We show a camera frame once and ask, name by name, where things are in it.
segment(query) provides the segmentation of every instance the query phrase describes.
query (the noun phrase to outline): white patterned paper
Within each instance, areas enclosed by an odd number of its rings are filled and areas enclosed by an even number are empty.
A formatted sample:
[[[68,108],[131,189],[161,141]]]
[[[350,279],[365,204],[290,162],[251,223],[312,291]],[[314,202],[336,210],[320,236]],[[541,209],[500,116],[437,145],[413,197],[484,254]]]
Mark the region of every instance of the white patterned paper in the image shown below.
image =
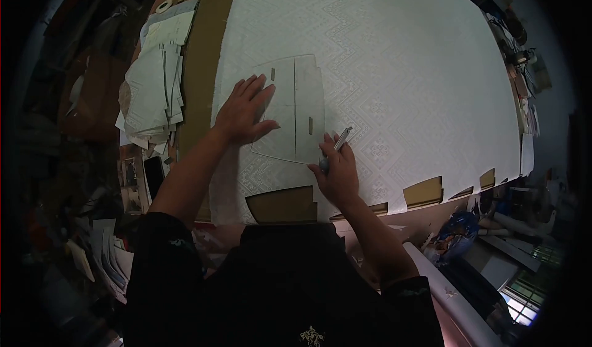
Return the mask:
[[[233,0],[212,107],[253,67],[314,54],[326,130],[352,126],[360,196],[407,206],[403,189],[442,176],[444,202],[495,168],[520,171],[520,139],[506,69],[481,11],[469,0]],[[314,186],[319,221],[338,211],[306,166],[228,151],[210,185],[212,221],[255,223],[245,197]]]

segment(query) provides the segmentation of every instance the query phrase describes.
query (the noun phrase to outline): smartphone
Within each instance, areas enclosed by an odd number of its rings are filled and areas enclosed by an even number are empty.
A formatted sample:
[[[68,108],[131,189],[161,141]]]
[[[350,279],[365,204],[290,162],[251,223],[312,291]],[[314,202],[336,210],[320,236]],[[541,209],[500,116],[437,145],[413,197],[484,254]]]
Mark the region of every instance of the smartphone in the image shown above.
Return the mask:
[[[144,161],[144,174],[146,175],[150,197],[153,201],[156,198],[158,189],[160,189],[160,185],[165,179],[165,173],[162,171],[162,163],[159,156]]]

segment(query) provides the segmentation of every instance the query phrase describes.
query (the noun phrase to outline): white paper roll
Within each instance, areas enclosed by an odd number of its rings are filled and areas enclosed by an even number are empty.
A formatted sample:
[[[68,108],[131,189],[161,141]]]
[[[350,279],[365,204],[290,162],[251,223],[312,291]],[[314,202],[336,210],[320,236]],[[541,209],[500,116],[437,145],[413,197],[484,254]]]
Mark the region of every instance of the white paper roll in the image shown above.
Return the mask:
[[[170,8],[172,5],[173,5],[172,0],[165,0],[156,8],[156,12],[162,13],[162,12],[166,11],[168,8]]]

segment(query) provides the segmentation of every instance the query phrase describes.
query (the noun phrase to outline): wall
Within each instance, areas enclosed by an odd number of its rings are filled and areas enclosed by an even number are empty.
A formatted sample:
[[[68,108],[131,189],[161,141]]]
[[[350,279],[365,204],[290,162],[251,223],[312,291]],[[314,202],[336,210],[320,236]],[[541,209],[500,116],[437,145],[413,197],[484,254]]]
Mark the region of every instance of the wall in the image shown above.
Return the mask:
[[[572,75],[558,36],[539,3],[536,0],[513,1],[512,8],[528,34],[524,47],[535,47],[542,54],[552,83],[551,89],[537,94],[536,100],[531,99],[539,115],[541,135],[534,140],[535,169],[530,174],[530,181],[536,182],[550,167],[564,178],[568,115],[576,105]]]

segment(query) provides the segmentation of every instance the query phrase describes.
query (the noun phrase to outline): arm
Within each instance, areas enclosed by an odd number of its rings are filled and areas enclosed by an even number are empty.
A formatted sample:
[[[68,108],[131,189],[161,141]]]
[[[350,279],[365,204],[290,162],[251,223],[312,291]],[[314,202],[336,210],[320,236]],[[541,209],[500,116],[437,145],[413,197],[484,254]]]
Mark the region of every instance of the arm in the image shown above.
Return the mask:
[[[372,212],[358,195],[356,159],[351,147],[345,143],[340,151],[333,149],[335,142],[325,134],[325,143],[319,144],[329,159],[329,175],[319,166],[308,165],[319,183],[321,192],[341,210],[356,233],[362,252],[380,278],[381,288],[419,273],[411,257],[393,230]]]
[[[254,123],[257,108],[270,99],[275,86],[263,89],[265,75],[240,80],[218,112],[214,127],[171,169],[163,181],[149,212],[164,212],[192,227],[212,174],[229,144],[252,142],[278,123]]]

